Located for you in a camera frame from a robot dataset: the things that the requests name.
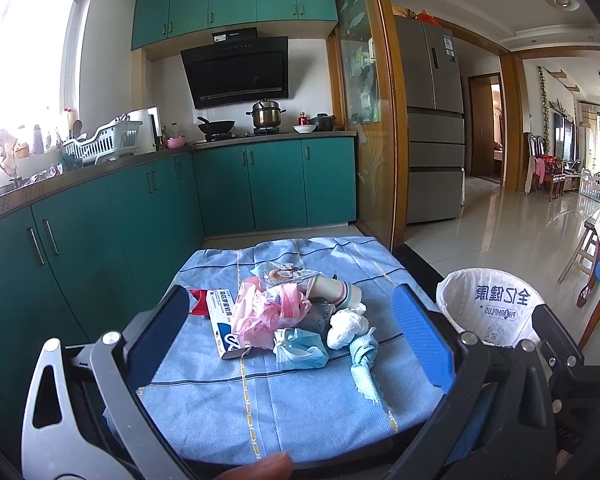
pink cloth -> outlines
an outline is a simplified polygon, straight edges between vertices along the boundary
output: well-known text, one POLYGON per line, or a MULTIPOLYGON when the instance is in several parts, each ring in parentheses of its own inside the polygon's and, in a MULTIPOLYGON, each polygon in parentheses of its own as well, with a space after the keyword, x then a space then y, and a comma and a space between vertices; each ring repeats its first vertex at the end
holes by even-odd
POLYGON ((231 331, 242 346, 273 350, 273 333, 293 328, 311 308, 311 302, 298 290, 297 283, 264 288, 260 278, 245 279, 240 285, 231 316, 231 331))
POLYGON ((540 177, 540 184, 544 182, 544 160, 542 157, 536 158, 536 175, 540 177))

gray refrigerator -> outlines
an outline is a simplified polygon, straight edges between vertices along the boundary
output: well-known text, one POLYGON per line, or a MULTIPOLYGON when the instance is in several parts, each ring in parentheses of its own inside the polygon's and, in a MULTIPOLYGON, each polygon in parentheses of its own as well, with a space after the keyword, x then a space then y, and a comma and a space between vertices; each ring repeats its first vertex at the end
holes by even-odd
POLYGON ((407 94, 407 224, 457 218, 462 205, 464 119, 453 36, 395 16, 407 94))

trash can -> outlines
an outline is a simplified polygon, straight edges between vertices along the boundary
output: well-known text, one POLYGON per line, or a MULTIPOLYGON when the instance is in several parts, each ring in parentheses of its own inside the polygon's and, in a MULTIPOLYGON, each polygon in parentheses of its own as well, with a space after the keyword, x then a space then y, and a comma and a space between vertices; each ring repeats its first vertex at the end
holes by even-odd
POLYGON ((538 343, 531 315, 544 301, 528 283, 496 269, 461 269, 436 289, 436 304, 458 332, 474 332, 484 343, 538 343))

screw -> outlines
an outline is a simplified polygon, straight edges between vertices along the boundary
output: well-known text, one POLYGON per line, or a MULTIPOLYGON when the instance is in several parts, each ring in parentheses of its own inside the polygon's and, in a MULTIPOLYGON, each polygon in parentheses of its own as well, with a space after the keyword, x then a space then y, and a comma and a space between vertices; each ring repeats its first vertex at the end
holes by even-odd
POLYGON ((116 332, 115 330, 107 332, 102 336, 102 342, 105 345, 115 345, 118 341, 120 341, 120 332, 116 332))
POLYGON ((54 350, 58 350, 59 346, 60 346, 60 340, 57 337, 52 337, 51 339, 48 339, 45 342, 45 345, 43 346, 43 348, 47 352, 53 352, 54 350))
POLYGON ((462 332, 460 335, 460 341, 467 346, 473 346, 478 342, 478 336, 473 332, 462 332))
POLYGON ((536 349, 536 345, 534 344, 534 342, 529 339, 523 339, 520 342, 520 346, 522 346, 522 349, 525 352, 533 352, 536 349))

wok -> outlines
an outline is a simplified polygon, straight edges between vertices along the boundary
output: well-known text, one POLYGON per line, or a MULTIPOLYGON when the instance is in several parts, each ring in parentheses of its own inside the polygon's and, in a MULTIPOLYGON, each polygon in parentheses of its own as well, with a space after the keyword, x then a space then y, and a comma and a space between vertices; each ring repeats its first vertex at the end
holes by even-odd
POLYGON ((205 135, 220 135, 228 133, 235 124, 235 121, 209 121, 204 117, 198 118, 202 121, 202 124, 199 124, 198 127, 205 135))

